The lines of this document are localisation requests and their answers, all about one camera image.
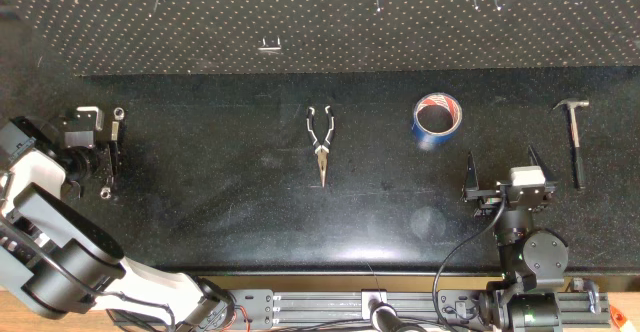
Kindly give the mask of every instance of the black countertop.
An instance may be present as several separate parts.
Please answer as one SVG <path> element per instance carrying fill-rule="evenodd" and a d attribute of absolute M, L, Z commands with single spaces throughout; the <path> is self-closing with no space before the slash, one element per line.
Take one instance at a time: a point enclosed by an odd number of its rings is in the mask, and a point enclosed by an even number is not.
<path fill-rule="evenodd" d="M 427 72 L 138 76 L 84 80 L 88 104 L 127 111 L 116 197 L 98 186 L 73 205 L 127 255 L 198 273 L 433 273 L 489 220 L 460 200 L 466 155 L 481 187 L 528 164 L 536 147 L 560 182 L 535 217 L 570 245 L 568 271 L 640 270 L 640 69 L 561 68 Z M 446 92 L 463 121 L 424 152 L 414 104 Z M 566 112 L 577 111 L 587 190 L 573 188 Z M 320 187 L 306 108 L 331 104 L 336 136 Z M 318 130 L 326 124 L 318 119 Z M 464 248 L 455 273 L 499 270 L 492 236 Z"/>

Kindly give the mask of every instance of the black pegboard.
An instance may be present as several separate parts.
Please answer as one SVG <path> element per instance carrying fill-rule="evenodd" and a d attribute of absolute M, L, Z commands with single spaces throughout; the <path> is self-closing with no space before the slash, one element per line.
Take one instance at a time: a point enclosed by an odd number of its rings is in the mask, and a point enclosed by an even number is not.
<path fill-rule="evenodd" d="M 640 63 L 640 0 L 7 1 L 79 75 Z"/>

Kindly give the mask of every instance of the claw hammer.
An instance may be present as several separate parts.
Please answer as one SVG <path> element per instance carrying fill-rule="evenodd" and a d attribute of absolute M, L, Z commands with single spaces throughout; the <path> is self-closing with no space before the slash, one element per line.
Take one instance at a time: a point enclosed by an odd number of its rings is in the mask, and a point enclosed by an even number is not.
<path fill-rule="evenodd" d="M 584 180 L 584 167 L 582 166 L 582 156 L 580 155 L 580 138 L 578 137 L 578 123 L 576 122 L 576 107 L 588 107 L 588 100 L 579 100 L 577 98 L 564 99 L 553 107 L 556 109 L 562 105 L 567 106 L 569 117 L 571 118 L 571 140 L 573 141 L 573 168 L 576 175 L 576 188 L 583 190 L 586 188 Z"/>

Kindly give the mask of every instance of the roll of blue tape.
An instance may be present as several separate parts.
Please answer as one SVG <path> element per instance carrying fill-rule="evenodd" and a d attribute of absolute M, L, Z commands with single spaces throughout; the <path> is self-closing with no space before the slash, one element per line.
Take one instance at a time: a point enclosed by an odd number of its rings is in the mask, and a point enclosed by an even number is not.
<path fill-rule="evenodd" d="M 427 106 L 444 107 L 451 114 L 453 126 L 444 132 L 432 132 L 422 126 L 418 121 L 418 113 Z M 411 127 L 411 130 L 418 139 L 418 147 L 430 150 L 451 138 L 461 122 L 462 108 L 460 108 L 458 101 L 446 93 L 432 93 L 421 99 L 413 109 L 413 127 Z"/>

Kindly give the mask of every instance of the wooden floor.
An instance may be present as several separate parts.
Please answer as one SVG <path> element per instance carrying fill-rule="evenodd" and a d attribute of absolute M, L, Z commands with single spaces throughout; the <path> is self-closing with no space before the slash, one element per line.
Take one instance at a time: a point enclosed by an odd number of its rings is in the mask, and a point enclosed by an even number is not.
<path fill-rule="evenodd" d="M 609 300 L 640 327 L 640 293 L 610 293 Z M 9 292 L 0 292 L 0 332 L 107 332 L 119 331 L 104 312 L 85 315 L 69 314 L 60 321 L 52 321 L 32 313 Z M 590 329 L 589 332 L 609 331 Z"/>

